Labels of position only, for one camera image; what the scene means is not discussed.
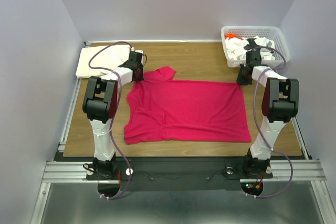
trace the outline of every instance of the gray floor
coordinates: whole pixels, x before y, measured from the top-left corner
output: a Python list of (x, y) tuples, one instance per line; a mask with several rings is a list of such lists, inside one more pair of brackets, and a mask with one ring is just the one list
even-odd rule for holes
[[(265, 183), (263, 195), (286, 183)], [(96, 184), (54, 184), (42, 223), (323, 223), (310, 182), (293, 182), (282, 195), (252, 199), (242, 192), (170, 191), (132, 192), (106, 201)]]

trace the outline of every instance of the pink cloth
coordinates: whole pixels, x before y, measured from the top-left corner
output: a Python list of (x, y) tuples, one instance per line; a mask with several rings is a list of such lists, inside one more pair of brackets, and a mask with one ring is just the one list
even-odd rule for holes
[(251, 142), (243, 92), (236, 83), (173, 80), (163, 67), (144, 73), (127, 96), (127, 144), (162, 140)]

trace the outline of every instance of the gray wall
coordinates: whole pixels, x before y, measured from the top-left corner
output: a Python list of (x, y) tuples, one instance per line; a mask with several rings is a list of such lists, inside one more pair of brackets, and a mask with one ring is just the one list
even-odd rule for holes
[(336, 202), (336, 0), (295, 0), (280, 28), (292, 60), (286, 75), (300, 81), (298, 122), (309, 153), (320, 158)]
[(61, 0), (0, 0), (0, 223), (30, 223), (82, 39)]
[(221, 39), (225, 25), (279, 26), (293, 0), (63, 0), (84, 40)]

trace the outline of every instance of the wooden table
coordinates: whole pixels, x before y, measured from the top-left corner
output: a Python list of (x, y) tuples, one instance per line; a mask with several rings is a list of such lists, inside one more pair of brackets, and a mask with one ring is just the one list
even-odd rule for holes
[[(136, 43), (135, 49), (143, 49), (148, 57), (145, 71), (152, 71), (162, 66), (170, 66), (177, 71), (176, 80), (202, 80), (235, 82), (238, 68), (229, 68), (223, 53), (221, 43)], [(94, 143), (92, 127), (82, 111), (82, 103), (87, 86), (87, 79), (80, 85), (76, 107), (71, 121), (64, 156), (93, 156)], [(123, 128), (130, 118), (130, 107), (126, 96), (133, 83), (122, 87), (122, 99), (117, 111), (113, 136), (126, 156), (244, 156), (251, 143), (223, 142), (185, 142), (161, 141), (126, 145), (123, 140)], [(257, 136), (253, 120), (253, 95), (255, 86), (242, 86), (244, 92), (248, 128), (252, 141)], [(264, 88), (258, 92), (258, 120), (261, 124), (260, 109)], [(301, 155), (301, 149), (293, 129), (292, 122), (288, 123), (278, 137), (275, 149), (288, 155)]]

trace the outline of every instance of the white laundry basket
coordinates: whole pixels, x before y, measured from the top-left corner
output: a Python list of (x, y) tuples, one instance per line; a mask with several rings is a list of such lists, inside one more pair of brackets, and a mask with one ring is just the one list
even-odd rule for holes
[[(239, 68), (240, 64), (244, 64), (245, 60), (234, 60), (228, 57), (227, 48), (225, 45), (225, 35), (235, 34), (238, 37), (253, 38), (255, 36), (266, 37), (268, 39), (274, 40), (275, 49), (277, 49), (285, 57), (286, 61), (290, 60), (289, 50), (285, 41), (284, 36), (279, 28), (274, 26), (224, 26), (222, 28), (222, 42), (225, 57), (227, 60), (227, 65), (230, 68)], [(261, 63), (266, 64), (272, 68), (280, 65), (283, 60), (275, 52), (275, 60), (263, 60)]]

